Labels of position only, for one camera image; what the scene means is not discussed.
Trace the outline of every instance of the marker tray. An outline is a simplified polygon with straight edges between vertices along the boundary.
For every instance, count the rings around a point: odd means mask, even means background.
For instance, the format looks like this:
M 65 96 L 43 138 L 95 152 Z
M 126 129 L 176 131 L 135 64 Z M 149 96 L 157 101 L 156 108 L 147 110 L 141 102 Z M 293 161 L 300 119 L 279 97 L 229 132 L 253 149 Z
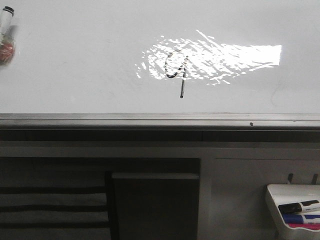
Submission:
M 267 186 L 265 201 L 280 237 L 285 240 L 320 240 L 320 230 L 289 227 L 285 224 L 278 209 L 278 206 L 281 204 L 319 199 L 320 185 L 269 184 Z M 312 214 L 320 214 L 320 211 L 312 212 Z

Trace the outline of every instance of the whiteboard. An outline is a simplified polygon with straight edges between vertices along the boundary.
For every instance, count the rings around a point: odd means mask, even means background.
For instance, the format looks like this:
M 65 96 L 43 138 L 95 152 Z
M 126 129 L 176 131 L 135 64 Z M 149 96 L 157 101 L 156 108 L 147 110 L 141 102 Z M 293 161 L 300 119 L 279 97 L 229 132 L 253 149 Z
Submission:
M 320 114 L 318 0 L 4 6 L 16 52 L 0 67 L 1 114 Z

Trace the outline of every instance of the white plastic tray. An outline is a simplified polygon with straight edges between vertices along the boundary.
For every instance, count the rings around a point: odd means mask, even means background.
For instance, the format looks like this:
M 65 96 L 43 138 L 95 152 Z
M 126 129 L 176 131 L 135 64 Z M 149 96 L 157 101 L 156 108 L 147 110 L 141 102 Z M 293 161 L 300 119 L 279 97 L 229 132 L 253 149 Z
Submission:
M 320 240 L 320 230 L 302 227 L 292 228 L 285 224 L 278 206 L 281 204 L 320 199 L 320 185 L 270 184 L 265 200 L 272 218 L 285 240 Z

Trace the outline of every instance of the marker holder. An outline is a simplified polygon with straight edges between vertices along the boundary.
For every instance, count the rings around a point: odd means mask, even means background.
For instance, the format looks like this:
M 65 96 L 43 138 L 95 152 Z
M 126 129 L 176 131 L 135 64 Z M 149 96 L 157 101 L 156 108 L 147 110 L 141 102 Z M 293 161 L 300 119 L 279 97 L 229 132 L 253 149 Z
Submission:
M 278 209 L 279 205 L 320 199 L 320 185 L 269 184 L 265 201 L 279 232 L 284 240 L 320 240 L 320 230 L 303 227 L 292 228 L 285 224 Z

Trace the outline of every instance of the red object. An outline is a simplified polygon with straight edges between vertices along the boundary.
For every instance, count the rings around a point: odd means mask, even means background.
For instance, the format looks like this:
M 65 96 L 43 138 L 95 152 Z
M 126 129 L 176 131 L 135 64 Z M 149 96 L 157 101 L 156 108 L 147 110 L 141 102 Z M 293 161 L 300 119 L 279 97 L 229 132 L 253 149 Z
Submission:
M 290 228 L 305 228 L 310 230 L 320 230 L 320 224 L 297 224 L 297 223 L 289 223 Z
M 0 62 L 5 63 L 14 54 L 14 46 L 9 42 L 3 42 L 0 44 Z

